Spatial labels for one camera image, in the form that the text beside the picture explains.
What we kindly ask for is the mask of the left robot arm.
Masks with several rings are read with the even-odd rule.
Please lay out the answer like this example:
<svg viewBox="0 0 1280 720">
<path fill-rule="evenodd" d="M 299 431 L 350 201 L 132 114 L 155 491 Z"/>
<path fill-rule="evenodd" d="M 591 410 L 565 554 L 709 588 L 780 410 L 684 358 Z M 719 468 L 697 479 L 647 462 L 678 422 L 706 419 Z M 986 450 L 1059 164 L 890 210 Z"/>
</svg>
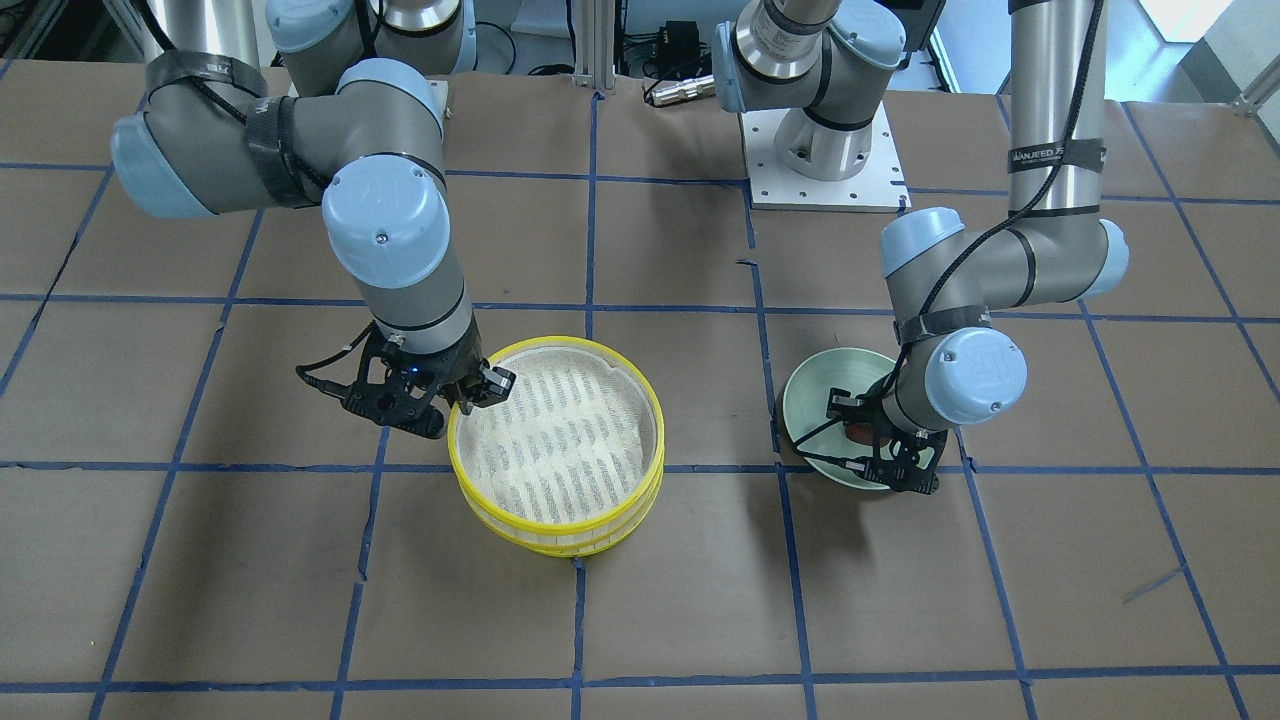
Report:
<svg viewBox="0 0 1280 720">
<path fill-rule="evenodd" d="M 850 389 L 809 357 L 791 382 L 823 389 L 822 419 L 787 416 L 797 456 L 846 486 L 932 495 L 948 434 L 1021 397 L 1023 351 L 997 310 L 1070 302 L 1120 283 L 1123 231 L 1100 214 L 1106 5 L 1011 1 L 1012 110 L 1005 220 L 969 231 L 951 208 L 909 211 L 879 236 L 899 355 Z M 750 1 L 717 26 L 712 69 L 730 113 L 781 110 L 774 150 L 814 181 L 863 167 L 876 110 L 905 49 L 901 20 L 874 1 Z"/>
</svg>

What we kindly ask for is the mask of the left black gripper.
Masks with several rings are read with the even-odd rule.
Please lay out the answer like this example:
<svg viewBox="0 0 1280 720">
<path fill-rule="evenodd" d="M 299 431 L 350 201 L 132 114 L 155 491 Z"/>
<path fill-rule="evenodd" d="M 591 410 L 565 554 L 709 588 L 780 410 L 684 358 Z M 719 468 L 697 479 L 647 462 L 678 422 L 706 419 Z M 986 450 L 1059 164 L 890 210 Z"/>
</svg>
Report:
<svg viewBox="0 0 1280 720">
<path fill-rule="evenodd" d="M 847 389 L 829 388 L 826 416 L 842 425 L 849 423 L 870 424 L 876 430 L 876 442 L 861 455 L 849 454 L 867 450 L 861 445 L 837 443 L 835 448 L 826 446 L 817 451 L 796 445 L 794 452 L 804 462 L 819 473 L 854 473 L 863 480 L 884 486 L 896 493 L 914 492 L 933 495 L 940 488 L 936 468 L 945 450 L 948 432 L 946 430 L 904 430 L 897 428 L 888 416 L 890 377 L 873 383 L 861 395 L 851 395 Z"/>
</svg>

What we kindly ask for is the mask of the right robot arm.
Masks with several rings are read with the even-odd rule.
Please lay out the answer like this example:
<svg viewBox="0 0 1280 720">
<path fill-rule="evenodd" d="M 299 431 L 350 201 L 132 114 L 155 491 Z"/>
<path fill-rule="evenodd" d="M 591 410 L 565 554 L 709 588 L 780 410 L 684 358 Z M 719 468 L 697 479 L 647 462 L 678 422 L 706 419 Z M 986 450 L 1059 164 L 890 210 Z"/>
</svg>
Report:
<svg viewBox="0 0 1280 720">
<path fill-rule="evenodd" d="M 475 56 L 468 1 L 270 1 L 265 20 L 293 92 L 273 96 L 247 1 L 134 1 L 154 45 L 146 100 L 110 151 L 156 218 L 317 208 L 371 314 L 348 383 L 307 386 L 380 427 L 445 432 L 435 401 L 504 402 L 512 372 L 484 356 L 452 246 L 445 102 L 435 74 Z"/>
</svg>

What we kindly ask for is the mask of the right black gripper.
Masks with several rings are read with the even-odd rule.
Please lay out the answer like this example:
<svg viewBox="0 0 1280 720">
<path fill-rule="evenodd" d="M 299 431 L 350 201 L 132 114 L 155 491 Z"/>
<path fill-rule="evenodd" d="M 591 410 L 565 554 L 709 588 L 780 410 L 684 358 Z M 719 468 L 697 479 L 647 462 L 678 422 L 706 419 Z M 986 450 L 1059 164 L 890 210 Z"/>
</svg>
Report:
<svg viewBox="0 0 1280 720">
<path fill-rule="evenodd" d="M 411 354 L 378 328 L 365 329 L 357 345 L 357 377 L 340 387 L 340 406 L 375 425 L 439 439 L 445 411 L 438 400 L 468 415 L 503 404 L 515 389 L 517 375 L 485 359 L 476 328 L 433 354 Z"/>
</svg>

